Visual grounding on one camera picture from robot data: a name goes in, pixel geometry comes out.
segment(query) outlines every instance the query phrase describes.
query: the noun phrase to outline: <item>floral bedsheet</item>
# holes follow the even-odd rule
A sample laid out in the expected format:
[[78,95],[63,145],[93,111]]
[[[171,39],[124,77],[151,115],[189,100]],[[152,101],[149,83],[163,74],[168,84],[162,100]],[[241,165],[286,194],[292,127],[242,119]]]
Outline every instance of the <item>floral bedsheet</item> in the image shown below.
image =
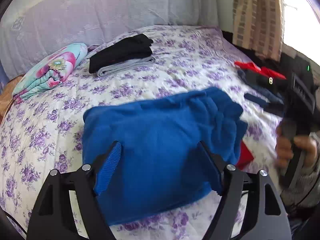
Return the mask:
[[[139,33],[153,39],[154,62],[104,78],[89,74],[90,56]],[[265,169],[278,186],[273,160],[275,128],[280,119],[244,99],[246,92],[257,93],[239,80],[234,61],[248,62],[250,59],[228,43],[218,28],[150,26],[124,33],[96,48],[66,82],[12,106],[1,124],[1,207],[27,229],[33,205],[50,170],[75,171],[82,165],[82,116],[85,110],[210,86],[224,90],[244,109],[241,119],[248,122],[244,142],[255,156],[246,171],[256,173]],[[86,236],[75,194],[71,194],[71,199],[79,234]],[[117,239],[202,239],[219,201],[220,197],[212,191],[191,205],[115,225],[111,230]],[[243,201],[233,235],[241,228],[245,211]]]

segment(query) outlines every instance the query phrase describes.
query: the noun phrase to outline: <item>person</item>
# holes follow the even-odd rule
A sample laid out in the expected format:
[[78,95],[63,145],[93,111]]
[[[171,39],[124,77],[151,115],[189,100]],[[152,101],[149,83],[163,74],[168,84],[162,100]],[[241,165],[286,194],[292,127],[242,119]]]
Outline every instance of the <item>person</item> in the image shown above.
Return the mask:
[[[276,133],[276,165],[285,168],[293,158],[292,144],[282,136],[281,124]],[[306,157],[295,187],[284,189],[281,193],[292,236],[302,229],[320,201],[320,131],[312,132],[310,136],[296,136],[293,142],[304,150]]]

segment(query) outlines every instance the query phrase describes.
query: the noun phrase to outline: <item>red garment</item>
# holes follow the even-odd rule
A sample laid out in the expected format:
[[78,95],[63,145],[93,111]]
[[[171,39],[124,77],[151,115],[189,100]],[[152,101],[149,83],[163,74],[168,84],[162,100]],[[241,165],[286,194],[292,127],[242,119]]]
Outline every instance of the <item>red garment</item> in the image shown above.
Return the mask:
[[246,165],[248,165],[250,162],[254,160],[251,152],[248,150],[246,145],[243,141],[241,141],[241,152],[240,152],[240,158],[238,163],[236,164],[236,167],[242,170]]
[[241,69],[250,69],[266,77],[286,79],[284,75],[281,75],[280,73],[266,67],[259,68],[253,62],[243,63],[243,62],[235,61],[235,65],[239,66]]

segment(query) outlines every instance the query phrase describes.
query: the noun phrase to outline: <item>brown fabric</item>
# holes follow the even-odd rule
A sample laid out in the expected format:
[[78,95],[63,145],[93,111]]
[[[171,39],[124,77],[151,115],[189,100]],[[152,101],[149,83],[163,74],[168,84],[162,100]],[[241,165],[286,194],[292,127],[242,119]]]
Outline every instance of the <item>brown fabric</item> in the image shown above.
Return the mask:
[[22,76],[19,76],[13,80],[11,80],[4,88],[2,94],[0,95],[0,120],[6,116],[7,112],[9,111],[10,107],[13,104],[12,99],[12,91],[16,87],[16,85],[21,80]]
[[282,0],[233,0],[233,44],[262,58],[280,60],[284,18]]

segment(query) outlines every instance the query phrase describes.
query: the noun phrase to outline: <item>turquoise and pink blanket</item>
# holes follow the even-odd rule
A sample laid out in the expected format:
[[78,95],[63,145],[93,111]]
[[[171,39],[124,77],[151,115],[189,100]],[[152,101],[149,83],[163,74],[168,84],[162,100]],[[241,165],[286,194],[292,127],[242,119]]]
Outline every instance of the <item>turquoise and pink blanket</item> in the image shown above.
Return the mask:
[[20,80],[12,92],[13,99],[19,104],[65,82],[87,53],[84,43],[73,43],[47,56]]

